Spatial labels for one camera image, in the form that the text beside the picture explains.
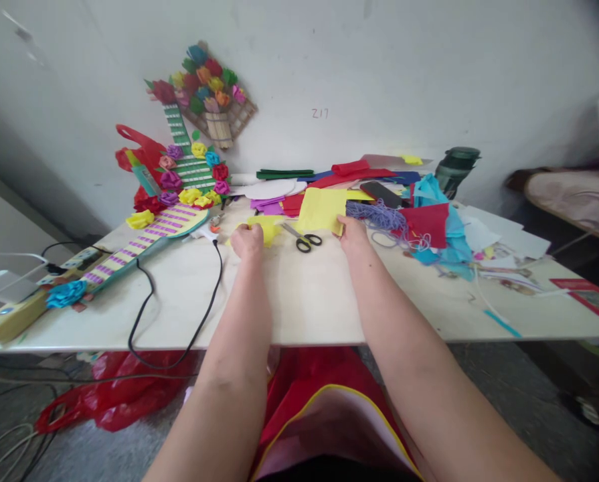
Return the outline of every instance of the red plastic bag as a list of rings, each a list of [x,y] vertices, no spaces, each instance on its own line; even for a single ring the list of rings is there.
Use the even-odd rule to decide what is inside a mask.
[[[140,149],[129,150],[134,153],[141,164],[147,167],[152,177],[154,177],[154,180],[160,185],[161,173],[156,169],[159,166],[159,159],[163,155],[161,153],[165,152],[165,146],[123,124],[116,124],[116,131],[124,138],[134,141],[141,146]],[[125,155],[125,151],[127,150],[127,147],[123,147],[122,149],[116,151],[116,162],[121,169],[132,172],[132,165],[130,164],[130,161],[127,160],[127,156]],[[147,195],[147,192],[145,192],[145,189],[143,189],[142,186],[139,186],[139,190],[134,196],[134,204],[138,204],[148,197],[149,196]]]
[[[156,366],[167,366],[176,362],[182,351],[140,351],[139,355]],[[169,370],[154,370],[142,364],[128,351],[104,353],[92,367],[96,380],[123,375],[163,374],[192,376],[197,362],[196,352],[190,352],[176,367]],[[138,419],[166,407],[187,380],[169,378],[131,378],[97,385],[74,388],[56,398],[43,410],[36,421],[38,433],[54,432],[81,420],[94,419],[98,428],[116,432],[130,426]],[[50,422],[55,408],[64,406],[63,416]]]

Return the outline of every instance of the person's right hand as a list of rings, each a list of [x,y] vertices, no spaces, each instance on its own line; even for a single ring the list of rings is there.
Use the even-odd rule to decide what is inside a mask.
[[[230,236],[232,249],[242,260],[261,260],[264,230],[260,224],[240,224]]]
[[[346,254],[356,248],[370,246],[368,236],[366,236],[366,225],[362,221],[340,215],[337,215],[337,221],[344,225],[344,231],[339,240],[341,241],[341,248]]]

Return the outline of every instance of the forearm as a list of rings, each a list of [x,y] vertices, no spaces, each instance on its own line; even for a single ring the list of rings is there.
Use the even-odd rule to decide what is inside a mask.
[[[145,481],[245,480],[266,409],[272,315],[260,260],[243,260],[203,365]]]
[[[364,335],[436,478],[554,480],[466,377],[375,250],[358,249],[348,258]]]

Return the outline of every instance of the table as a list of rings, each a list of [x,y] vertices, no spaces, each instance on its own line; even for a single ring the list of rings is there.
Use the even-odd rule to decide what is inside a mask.
[[[205,349],[223,313],[234,283],[239,258],[224,245],[232,230],[253,211],[241,198],[228,206],[221,223],[220,252],[224,260],[216,301],[194,348]],[[272,342],[277,345],[355,345],[365,343],[347,261],[339,241],[328,232],[316,232],[324,242],[309,254],[300,253],[295,238],[285,231],[266,249],[264,270],[274,319]],[[123,225],[99,245],[118,249],[136,236]],[[433,266],[423,266],[399,248],[374,244],[393,278],[404,289],[447,342],[513,341],[507,330],[484,313],[475,281],[438,277]],[[205,238],[168,240],[141,262],[156,284],[135,337],[138,349],[183,349],[207,309],[216,283],[219,259]],[[551,260],[531,270],[549,290],[550,278],[578,278]],[[524,340],[599,337],[599,317],[571,297],[535,299],[480,280],[489,302],[511,322]],[[89,308],[52,310],[22,336],[0,346],[1,352],[66,352],[125,350],[127,338],[143,299],[149,292],[145,275],[132,270],[103,290]]]

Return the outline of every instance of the gray floor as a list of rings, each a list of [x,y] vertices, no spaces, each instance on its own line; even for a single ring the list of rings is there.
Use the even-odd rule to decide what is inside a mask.
[[[599,481],[599,432],[562,408],[555,387],[516,345],[453,345],[452,351],[464,371],[516,433],[561,478]],[[369,352],[360,349],[360,354],[376,373]],[[8,357],[6,362],[9,365],[28,363],[28,359]],[[78,371],[78,365],[67,369]],[[10,387],[0,384],[0,392],[7,388]],[[33,423],[51,397],[45,386],[28,386],[0,397],[0,434],[21,422]],[[59,432],[27,480],[140,480],[167,435],[182,398],[183,394],[161,412],[117,433],[98,430],[93,422]],[[17,437],[20,434],[14,434],[11,442]],[[29,454],[9,480],[19,480],[38,442],[33,442]],[[11,444],[0,446],[0,456],[7,450],[6,446]]]

